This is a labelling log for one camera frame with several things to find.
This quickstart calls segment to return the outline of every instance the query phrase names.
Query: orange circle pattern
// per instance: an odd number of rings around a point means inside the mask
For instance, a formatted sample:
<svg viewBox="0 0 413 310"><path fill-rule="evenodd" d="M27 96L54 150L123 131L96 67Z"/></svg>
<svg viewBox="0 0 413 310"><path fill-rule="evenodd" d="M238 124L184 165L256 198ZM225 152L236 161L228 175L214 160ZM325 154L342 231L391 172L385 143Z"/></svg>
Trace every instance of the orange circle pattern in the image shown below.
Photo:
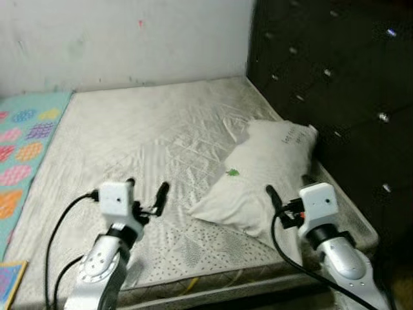
<svg viewBox="0 0 413 310"><path fill-rule="evenodd" d="M41 149L43 148L43 144L41 142L32 143L26 145L19 149L19 152L15 155L15 158L19 161L28 161L35 158L37 155L41 153Z"/></svg>
<svg viewBox="0 0 413 310"><path fill-rule="evenodd" d="M0 219L8 218L17 207L23 191L8 191L0 193Z"/></svg>

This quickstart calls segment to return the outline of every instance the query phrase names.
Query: white wall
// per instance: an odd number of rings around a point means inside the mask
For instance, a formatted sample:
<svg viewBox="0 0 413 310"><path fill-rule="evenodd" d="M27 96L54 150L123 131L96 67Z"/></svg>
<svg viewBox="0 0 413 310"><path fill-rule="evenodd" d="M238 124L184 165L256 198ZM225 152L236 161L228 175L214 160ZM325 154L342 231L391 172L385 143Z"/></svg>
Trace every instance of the white wall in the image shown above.
<svg viewBox="0 0 413 310"><path fill-rule="evenodd" d="M0 0L0 96L245 73L254 0Z"/></svg>

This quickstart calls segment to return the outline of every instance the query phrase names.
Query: pillow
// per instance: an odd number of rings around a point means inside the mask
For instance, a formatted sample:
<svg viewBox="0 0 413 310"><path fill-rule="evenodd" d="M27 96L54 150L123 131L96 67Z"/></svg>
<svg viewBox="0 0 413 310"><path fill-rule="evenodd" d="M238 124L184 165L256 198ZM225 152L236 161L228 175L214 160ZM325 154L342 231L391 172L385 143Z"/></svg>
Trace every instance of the pillow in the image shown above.
<svg viewBox="0 0 413 310"><path fill-rule="evenodd" d="M225 160L226 174L188 213L195 218L242 231L274 248L270 224L275 210L265 191L274 186L283 203L297 198L308 172L317 130L290 121L250 121L248 136ZM292 258L301 260L296 229L277 238Z"/></svg>

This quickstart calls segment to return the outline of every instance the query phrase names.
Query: blue circle pattern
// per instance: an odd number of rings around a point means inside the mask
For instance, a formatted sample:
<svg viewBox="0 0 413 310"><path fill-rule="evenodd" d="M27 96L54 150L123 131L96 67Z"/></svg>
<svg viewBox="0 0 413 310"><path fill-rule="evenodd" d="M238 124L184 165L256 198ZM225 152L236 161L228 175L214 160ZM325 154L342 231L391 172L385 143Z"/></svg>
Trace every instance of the blue circle pattern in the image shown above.
<svg viewBox="0 0 413 310"><path fill-rule="evenodd" d="M14 123L22 123L24 121L28 121L30 118L34 116L36 113L36 110L23 110L18 112L17 114L14 114L13 116L13 122Z"/></svg>

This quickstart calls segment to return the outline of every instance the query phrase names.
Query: bed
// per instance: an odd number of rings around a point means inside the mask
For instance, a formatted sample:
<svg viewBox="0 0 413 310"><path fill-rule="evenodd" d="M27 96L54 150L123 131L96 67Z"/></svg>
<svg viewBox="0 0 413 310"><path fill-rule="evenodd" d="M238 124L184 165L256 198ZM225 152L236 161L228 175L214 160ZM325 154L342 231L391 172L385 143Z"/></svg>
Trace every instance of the bed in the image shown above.
<svg viewBox="0 0 413 310"><path fill-rule="evenodd" d="M120 309L185 309L313 284L257 240L186 214L207 193L236 146L234 137L250 119L281 118L245 77L74 94L5 256L6 261L29 261L14 309L44 305L46 243L63 209L105 180L131 176L140 198L139 185L145 182L141 150L152 144L165 146L165 178L172 187L164 215L145 227L145 237L132 249ZM372 254L378 244L375 230L320 164L314 164L312 176L335 186L340 228ZM103 231L96 204L82 202L68 215L52 247L52 285ZM307 245L303 260L316 268ZM75 275L74 268L60 286L62 303Z"/></svg>

